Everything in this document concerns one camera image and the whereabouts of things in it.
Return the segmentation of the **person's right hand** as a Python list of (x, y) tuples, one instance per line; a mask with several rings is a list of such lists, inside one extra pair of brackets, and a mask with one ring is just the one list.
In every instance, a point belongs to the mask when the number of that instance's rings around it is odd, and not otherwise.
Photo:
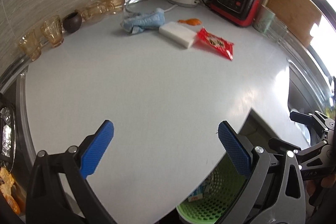
[(309, 197), (311, 197), (314, 194), (314, 192), (317, 189), (317, 186), (322, 186), (323, 188), (332, 188), (333, 185), (335, 184), (335, 180), (336, 180), (336, 176), (335, 176), (335, 173), (333, 173), (323, 178), (321, 182), (316, 182), (314, 180), (308, 181), (306, 183), (306, 190), (307, 190)]

